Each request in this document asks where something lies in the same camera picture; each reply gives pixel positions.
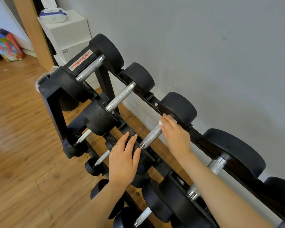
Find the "dumbbell rack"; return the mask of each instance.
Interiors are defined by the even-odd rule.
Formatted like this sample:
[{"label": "dumbbell rack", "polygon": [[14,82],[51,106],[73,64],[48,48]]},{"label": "dumbbell rack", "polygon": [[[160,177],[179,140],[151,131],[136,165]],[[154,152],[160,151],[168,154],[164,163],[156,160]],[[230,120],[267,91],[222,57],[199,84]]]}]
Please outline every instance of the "dumbbell rack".
[{"label": "dumbbell rack", "polygon": [[[88,47],[86,47],[76,57],[74,57],[71,61],[69,61],[65,65],[65,67],[69,67],[71,64],[73,64],[74,61],[76,61],[78,57],[82,56],[87,50]],[[88,57],[86,61],[84,61],[76,68],[74,73],[79,73],[82,70],[84,70],[88,65],[90,65],[93,62],[95,58],[96,57],[93,55]],[[120,75],[122,69],[119,70],[118,72],[113,72],[105,65],[102,65],[99,69],[95,71],[96,77],[102,89],[102,94],[99,95],[90,85],[84,83],[85,86],[90,90],[91,95],[89,96],[89,98],[91,100],[96,99],[104,105],[107,105],[107,103],[109,103],[115,97],[108,71],[112,73],[115,77],[117,77],[123,84],[127,85],[123,77]],[[59,104],[59,96],[61,95],[62,92],[63,94],[65,94],[64,90],[60,86],[58,86],[54,81],[51,81],[51,79],[43,83],[42,88],[40,89],[40,93],[44,99],[47,110],[51,116],[51,119],[57,130],[59,138],[63,144],[66,138],[68,138],[69,136],[75,135],[76,137],[80,137],[82,135],[82,132],[86,129],[86,126],[84,123],[85,117],[82,112],[75,119],[73,119],[73,121],[69,125],[66,125]],[[152,109],[154,109],[159,115],[162,115],[162,112],[160,112],[160,110],[157,108],[157,104],[160,102],[160,100],[158,100],[153,93],[149,92],[145,97],[141,96],[136,91],[134,91],[134,93],[138,95],[142,100],[144,100],[144,102],[146,102],[150,107],[152,107]],[[122,134],[125,134],[127,131],[130,132],[130,135],[135,134],[135,131],[120,116],[118,108],[114,110],[113,114],[118,119],[118,125],[116,127]],[[193,142],[194,145],[196,145],[206,155],[208,155],[211,159],[213,159],[214,157],[199,144],[199,139],[202,137],[202,134],[200,134],[196,129],[194,129],[192,124],[190,124],[190,126],[188,126],[186,130],[190,134],[191,142]],[[114,138],[114,136],[111,133],[107,133],[103,135],[103,137],[106,140]],[[141,143],[142,140],[143,139],[140,136],[137,137],[138,143]],[[88,152],[89,155],[91,157],[95,156],[98,159],[99,155],[92,148],[92,146],[87,141],[84,142],[89,147],[89,152]],[[154,161],[153,162],[154,164],[152,166],[161,174],[161,176],[165,177],[172,172],[173,175],[176,176],[180,182],[183,182],[182,186],[184,187],[185,190],[189,188],[189,185],[186,184],[185,181],[151,147],[146,149],[146,154],[149,157],[151,157],[151,159]],[[102,174],[103,175],[107,174],[108,167],[104,163],[102,163],[101,165],[103,167]],[[281,219],[285,218],[285,208],[281,208],[281,206],[276,205],[270,199],[262,195],[261,192],[263,191],[264,186],[260,180],[254,182],[246,181],[235,176],[231,171],[228,170],[228,168],[225,167],[224,170],[228,172],[234,179],[236,179],[242,186],[244,186],[249,192],[251,192],[256,198],[258,198],[263,204],[265,204]],[[140,208],[137,206],[137,204],[134,202],[134,200],[127,192],[125,192],[124,198],[125,202],[130,207],[141,213]],[[154,227],[154,226],[151,224],[150,221],[146,220],[146,222],[142,224],[142,227]]]}]

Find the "wooden floor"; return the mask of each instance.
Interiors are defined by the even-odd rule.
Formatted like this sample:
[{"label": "wooden floor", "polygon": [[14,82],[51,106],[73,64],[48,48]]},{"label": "wooden floor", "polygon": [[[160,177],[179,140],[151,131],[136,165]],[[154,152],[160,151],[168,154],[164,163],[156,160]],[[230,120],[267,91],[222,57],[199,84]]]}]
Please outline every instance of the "wooden floor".
[{"label": "wooden floor", "polygon": [[[30,56],[22,61],[0,61],[0,227],[61,227],[89,202],[91,189],[103,178],[86,172],[87,154],[68,159],[63,153],[42,98],[35,90],[35,81],[45,72]],[[65,113],[67,122],[87,104]],[[144,138],[149,133],[123,105],[119,109],[140,136]],[[116,138],[121,136],[116,128],[112,133]],[[99,154],[106,151],[102,137],[91,134],[88,141]],[[151,146],[191,183],[160,140]],[[162,179],[154,169],[149,174],[157,181]],[[147,207],[140,189],[129,186],[127,191],[141,209]],[[149,219],[155,227],[171,227],[154,215]]]}]

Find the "white wall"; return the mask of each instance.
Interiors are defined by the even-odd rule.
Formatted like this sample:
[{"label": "white wall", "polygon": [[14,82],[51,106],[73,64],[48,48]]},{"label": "white wall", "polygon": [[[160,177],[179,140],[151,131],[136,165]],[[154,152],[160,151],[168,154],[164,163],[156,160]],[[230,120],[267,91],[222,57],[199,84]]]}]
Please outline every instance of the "white wall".
[{"label": "white wall", "polygon": [[[218,128],[247,142],[267,163],[267,176],[285,179],[285,0],[57,0],[103,33],[125,67],[143,65],[161,99],[189,99],[201,133]],[[116,93],[122,87],[115,78]],[[158,115],[136,96],[125,100],[150,129]],[[210,160],[193,147],[208,164]],[[224,181],[265,217],[279,219],[228,174]]]},{"label": "white wall", "polygon": [[22,29],[4,0],[0,0],[0,27],[11,32],[21,48],[34,51],[27,34]]}]

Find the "hand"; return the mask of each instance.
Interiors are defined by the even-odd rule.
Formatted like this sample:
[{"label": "hand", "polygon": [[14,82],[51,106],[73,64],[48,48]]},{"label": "hand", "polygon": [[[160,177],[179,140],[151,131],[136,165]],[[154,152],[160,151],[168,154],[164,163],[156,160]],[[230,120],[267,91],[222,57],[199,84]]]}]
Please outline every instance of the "hand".
[{"label": "hand", "polygon": [[128,141],[127,146],[125,146],[128,137],[129,132],[118,140],[109,156],[109,182],[121,185],[124,190],[126,190],[127,186],[133,181],[140,158],[140,148],[137,148],[132,159],[132,151],[137,139],[137,134],[134,135]]},{"label": "hand", "polygon": [[189,133],[169,115],[163,114],[163,117],[160,117],[160,121],[163,123],[163,126],[160,126],[160,128],[174,157],[179,161],[179,158],[186,157],[187,153],[191,153]]}]

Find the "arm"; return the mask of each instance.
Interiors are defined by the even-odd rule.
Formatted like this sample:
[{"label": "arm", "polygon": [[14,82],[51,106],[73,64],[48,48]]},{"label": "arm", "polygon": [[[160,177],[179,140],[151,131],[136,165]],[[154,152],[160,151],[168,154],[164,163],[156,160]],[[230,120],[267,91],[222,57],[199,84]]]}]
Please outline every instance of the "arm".
[{"label": "arm", "polygon": [[272,227],[197,158],[187,131],[167,115],[160,120],[169,150],[196,184],[221,228]]},{"label": "arm", "polygon": [[135,151],[132,160],[132,151],[137,134],[125,146],[128,136],[129,132],[119,139],[110,153],[109,183],[74,215],[64,228],[100,228],[104,226],[115,204],[121,198],[127,186],[133,181],[137,171],[140,148]]}]

